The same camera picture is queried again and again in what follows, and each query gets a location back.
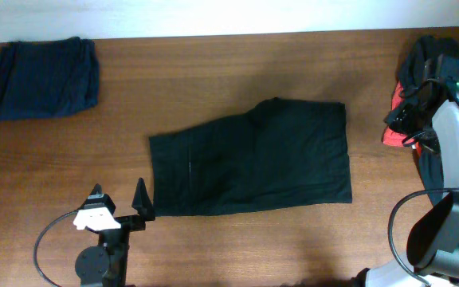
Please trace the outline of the black shorts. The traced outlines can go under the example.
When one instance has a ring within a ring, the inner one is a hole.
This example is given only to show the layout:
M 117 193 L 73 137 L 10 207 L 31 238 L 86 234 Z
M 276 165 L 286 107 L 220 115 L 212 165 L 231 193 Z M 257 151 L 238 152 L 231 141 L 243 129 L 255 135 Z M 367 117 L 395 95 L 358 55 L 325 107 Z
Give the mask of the black shorts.
M 273 98 L 149 139 L 159 216 L 215 216 L 352 201 L 346 108 Z

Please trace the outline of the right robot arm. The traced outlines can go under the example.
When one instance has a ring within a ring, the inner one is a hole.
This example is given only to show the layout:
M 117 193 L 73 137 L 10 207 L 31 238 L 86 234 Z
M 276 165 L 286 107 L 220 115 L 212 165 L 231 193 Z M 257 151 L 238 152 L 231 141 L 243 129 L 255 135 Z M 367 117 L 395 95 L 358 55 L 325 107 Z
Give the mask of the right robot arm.
M 427 191 L 441 200 L 414 224 L 403 254 L 394 245 L 395 215 L 423 193 L 397 202 L 387 227 L 393 260 L 362 270 L 352 286 L 459 286 L 459 57 L 442 54 L 427 61 L 423 82 L 411 96 L 416 101 L 396 108 L 390 126 L 407 134 L 406 144 L 419 143 L 441 158 L 443 186 Z

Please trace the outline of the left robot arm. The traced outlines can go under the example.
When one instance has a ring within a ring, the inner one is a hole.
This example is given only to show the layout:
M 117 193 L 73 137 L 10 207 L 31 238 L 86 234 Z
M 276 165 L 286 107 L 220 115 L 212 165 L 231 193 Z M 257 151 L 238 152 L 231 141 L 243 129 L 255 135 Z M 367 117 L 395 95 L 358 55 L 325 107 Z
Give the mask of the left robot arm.
M 98 243 L 81 251 L 75 262 L 82 286 L 126 286 L 130 234 L 146 230 L 146 223 L 155 220 L 155 209 L 142 178 L 138 179 L 131 207 L 135 214 L 116 217 L 116 205 L 100 184 L 80 206 L 74 226 L 98 235 Z

